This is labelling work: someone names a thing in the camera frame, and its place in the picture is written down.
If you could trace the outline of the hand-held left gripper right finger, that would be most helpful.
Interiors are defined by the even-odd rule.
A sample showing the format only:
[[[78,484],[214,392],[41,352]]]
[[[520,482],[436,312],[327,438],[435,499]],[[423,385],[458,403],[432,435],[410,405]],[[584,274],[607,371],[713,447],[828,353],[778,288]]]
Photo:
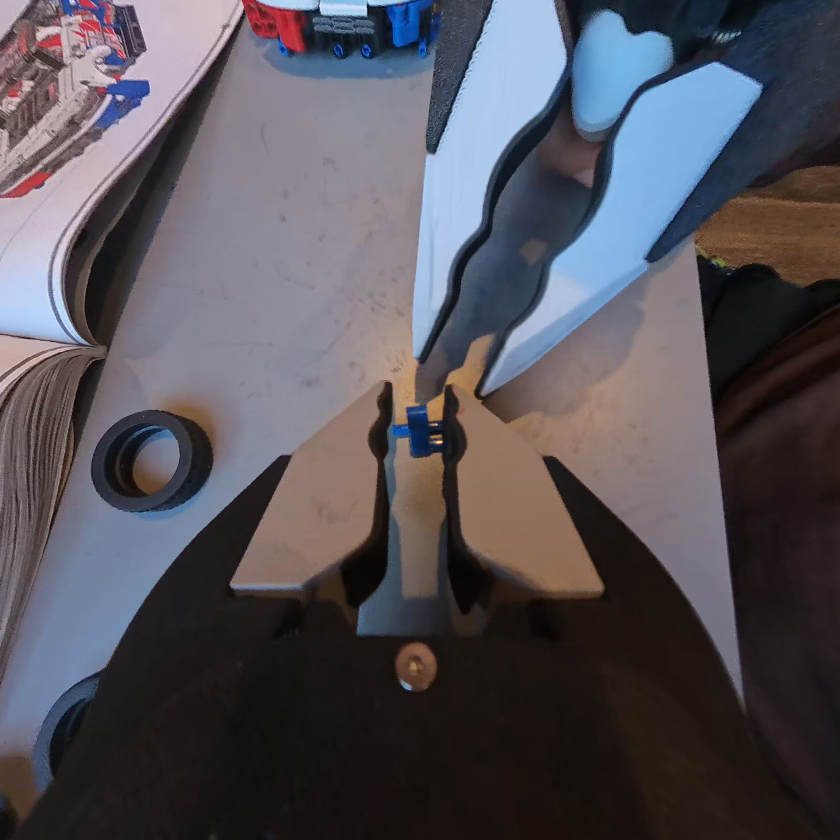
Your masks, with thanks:
[[[458,610],[599,599],[604,582],[541,454],[473,395],[444,394],[448,580]]]

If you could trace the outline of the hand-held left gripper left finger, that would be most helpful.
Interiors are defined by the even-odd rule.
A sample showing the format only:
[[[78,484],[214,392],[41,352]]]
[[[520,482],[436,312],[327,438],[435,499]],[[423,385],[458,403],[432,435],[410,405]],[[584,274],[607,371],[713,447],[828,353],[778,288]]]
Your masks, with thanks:
[[[358,609],[382,583],[392,384],[376,383],[290,456],[230,581],[236,595],[323,595]]]

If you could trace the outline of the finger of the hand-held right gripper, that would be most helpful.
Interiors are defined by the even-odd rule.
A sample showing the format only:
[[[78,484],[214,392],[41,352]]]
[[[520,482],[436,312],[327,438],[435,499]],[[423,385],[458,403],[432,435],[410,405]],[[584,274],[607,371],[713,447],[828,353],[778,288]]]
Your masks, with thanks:
[[[447,2],[434,60],[413,294],[424,363],[487,241],[501,192],[560,108],[571,59],[564,2]]]
[[[762,92],[759,80],[726,64],[698,64],[633,95],[606,144],[605,185],[590,215],[500,337],[479,397],[525,372],[647,271],[660,237]]]

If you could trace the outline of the grey desk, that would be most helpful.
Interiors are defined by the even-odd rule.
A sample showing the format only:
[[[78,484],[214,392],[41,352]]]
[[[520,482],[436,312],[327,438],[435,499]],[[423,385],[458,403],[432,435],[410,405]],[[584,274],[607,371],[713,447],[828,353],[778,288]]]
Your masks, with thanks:
[[[412,304],[429,60],[271,57],[244,25],[159,158],[108,289],[119,315],[2,687],[2,791],[38,799],[29,757],[49,709],[105,666],[192,538],[277,456],[381,380],[395,408],[446,378],[472,390],[499,317],[539,283],[544,248],[588,192],[531,158],[469,264],[419,373]],[[700,289],[690,240],[635,280],[490,409],[563,462],[688,595],[741,689]],[[213,473],[162,514],[111,509],[93,449],[161,408],[201,424]]]

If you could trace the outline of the person's right hand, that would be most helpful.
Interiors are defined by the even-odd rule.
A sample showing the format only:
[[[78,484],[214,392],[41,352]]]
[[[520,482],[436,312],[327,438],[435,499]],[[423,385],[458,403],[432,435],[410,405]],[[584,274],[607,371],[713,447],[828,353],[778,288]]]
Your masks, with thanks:
[[[603,142],[591,142],[579,135],[572,119],[571,105],[566,104],[537,152],[543,168],[592,188],[595,165],[602,147]]]

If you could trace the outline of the toy car model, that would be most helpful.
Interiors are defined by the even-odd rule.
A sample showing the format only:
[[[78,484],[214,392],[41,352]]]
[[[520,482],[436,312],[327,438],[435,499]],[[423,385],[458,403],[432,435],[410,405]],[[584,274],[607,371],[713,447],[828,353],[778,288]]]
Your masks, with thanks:
[[[354,54],[372,59],[414,49],[425,58],[438,37],[443,2],[244,1],[253,33],[276,43],[282,56]]]

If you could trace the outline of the person's black trousers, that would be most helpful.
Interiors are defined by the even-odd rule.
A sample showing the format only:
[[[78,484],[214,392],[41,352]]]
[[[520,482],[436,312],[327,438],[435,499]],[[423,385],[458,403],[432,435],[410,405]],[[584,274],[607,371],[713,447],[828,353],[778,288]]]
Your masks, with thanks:
[[[770,266],[733,268],[696,252],[710,393],[717,403],[765,351],[839,303],[839,280],[801,287]]]

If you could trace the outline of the black toy tyre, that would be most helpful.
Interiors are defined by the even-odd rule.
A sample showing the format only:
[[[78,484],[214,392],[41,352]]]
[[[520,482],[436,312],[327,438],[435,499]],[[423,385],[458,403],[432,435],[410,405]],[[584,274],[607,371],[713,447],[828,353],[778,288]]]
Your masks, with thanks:
[[[101,673],[95,672],[66,690],[51,707],[38,730],[32,764],[39,795],[46,793],[51,786],[75,741],[97,694]]]
[[[158,433],[177,444],[178,463],[168,482],[153,493],[143,491],[133,475],[142,445]],[[211,440],[202,427],[184,416],[146,410],[118,420],[101,436],[91,459],[91,481],[112,508],[131,513],[169,511],[188,502],[205,485],[214,465]]]

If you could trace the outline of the open instruction booklet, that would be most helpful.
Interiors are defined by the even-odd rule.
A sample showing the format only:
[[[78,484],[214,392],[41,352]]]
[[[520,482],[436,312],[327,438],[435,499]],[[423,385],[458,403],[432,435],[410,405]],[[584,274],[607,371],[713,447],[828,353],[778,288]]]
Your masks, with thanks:
[[[1,668],[74,459],[72,416],[107,349],[92,263],[240,2],[2,2]]]

